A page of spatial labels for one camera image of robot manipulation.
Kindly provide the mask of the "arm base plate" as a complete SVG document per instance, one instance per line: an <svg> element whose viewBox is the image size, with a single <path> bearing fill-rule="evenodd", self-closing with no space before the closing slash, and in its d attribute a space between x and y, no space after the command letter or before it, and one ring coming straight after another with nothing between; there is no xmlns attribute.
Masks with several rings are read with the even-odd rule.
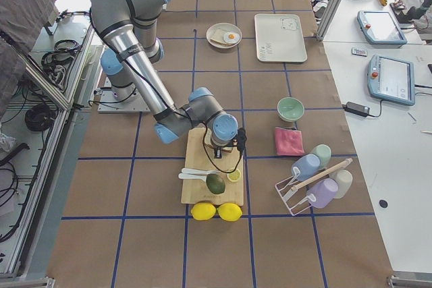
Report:
<svg viewBox="0 0 432 288"><path fill-rule="evenodd" d="M106 74L101 91L98 108L100 113L150 112L125 69L113 75Z"/></svg>

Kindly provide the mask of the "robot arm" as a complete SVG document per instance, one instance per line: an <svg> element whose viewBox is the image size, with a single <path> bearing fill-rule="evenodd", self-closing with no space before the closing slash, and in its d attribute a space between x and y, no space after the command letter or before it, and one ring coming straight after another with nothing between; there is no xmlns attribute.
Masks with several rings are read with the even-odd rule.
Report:
<svg viewBox="0 0 432 288"><path fill-rule="evenodd" d="M163 56L156 37L157 19L171 0L91 0L90 20L98 37L121 65L120 75L133 83L156 120L155 133L171 143L203 123L211 131L215 157L232 147L238 121L227 113L205 87L192 92L177 108L153 63Z"/></svg>

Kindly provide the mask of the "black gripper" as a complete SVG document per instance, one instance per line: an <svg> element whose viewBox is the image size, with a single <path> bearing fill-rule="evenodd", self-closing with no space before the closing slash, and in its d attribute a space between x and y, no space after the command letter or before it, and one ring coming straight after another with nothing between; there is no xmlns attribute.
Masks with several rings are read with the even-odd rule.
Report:
<svg viewBox="0 0 432 288"><path fill-rule="evenodd" d="M222 147L215 146L213 149L214 158L215 159L221 159L222 158Z"/></svg>

